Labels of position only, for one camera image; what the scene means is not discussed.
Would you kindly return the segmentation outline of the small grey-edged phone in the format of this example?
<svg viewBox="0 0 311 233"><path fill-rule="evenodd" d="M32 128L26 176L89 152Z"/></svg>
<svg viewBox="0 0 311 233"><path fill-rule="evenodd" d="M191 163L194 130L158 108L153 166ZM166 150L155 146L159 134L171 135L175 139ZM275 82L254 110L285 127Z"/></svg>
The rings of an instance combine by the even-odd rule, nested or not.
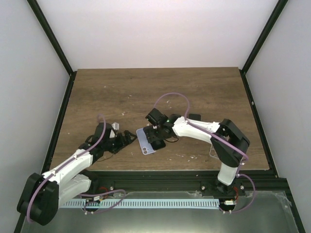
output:
<svg viewBox="0 0 311 233"><path fill-rule="evenodd" d="M189 119L200 121L201 120L201 115L200 114L189 114Z"/></svg>

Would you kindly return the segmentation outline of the clear magsafe phone case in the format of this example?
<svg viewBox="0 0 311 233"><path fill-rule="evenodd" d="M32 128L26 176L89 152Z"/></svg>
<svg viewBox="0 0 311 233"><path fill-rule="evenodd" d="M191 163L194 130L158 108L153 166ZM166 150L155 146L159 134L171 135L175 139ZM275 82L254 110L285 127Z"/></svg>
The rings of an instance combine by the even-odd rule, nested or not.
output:
<svg viewBox="0 0 311 233"><path fill-rule="evenodd" d="M219 160L218 154L212 145L211 145L210 150L209 150L209 156L214 158L214 159Z"/></svg>

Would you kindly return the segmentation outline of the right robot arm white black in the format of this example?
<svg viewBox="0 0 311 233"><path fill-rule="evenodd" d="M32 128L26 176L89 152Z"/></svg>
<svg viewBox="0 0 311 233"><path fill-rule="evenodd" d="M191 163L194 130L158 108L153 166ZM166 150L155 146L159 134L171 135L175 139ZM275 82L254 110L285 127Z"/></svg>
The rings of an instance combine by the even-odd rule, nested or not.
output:
<svg viewBox="0 0 311 233"><path fill-rule="evenodd" d="M153 108L145 117L149 125L137 130L138 141L144 154L154 153L181 137L200 140L211 145L221 167L217 175L216 191L223 196L233 190L239 169L248 160L249 139L229 119L221 122L203 122L200 115L172 114L166 116Z"/></svg>

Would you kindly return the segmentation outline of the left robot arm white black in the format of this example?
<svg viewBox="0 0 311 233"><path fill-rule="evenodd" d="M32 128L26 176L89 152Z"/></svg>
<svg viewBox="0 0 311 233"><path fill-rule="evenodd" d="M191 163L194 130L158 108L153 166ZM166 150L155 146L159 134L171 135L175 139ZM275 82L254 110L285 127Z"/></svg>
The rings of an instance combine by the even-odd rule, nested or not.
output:
<svg viewBox="0 0 311 233"><path fill-rule="evenodd" d="M87 168L100 160L105 152L117 154L136 139L137 136L128 130L119 132L117 123L99 123L94 134L67 160L49 171L28 177L17 211L24 214L29 223L44 226L70 199L76 196L99 198L98 178Z"/></svg>

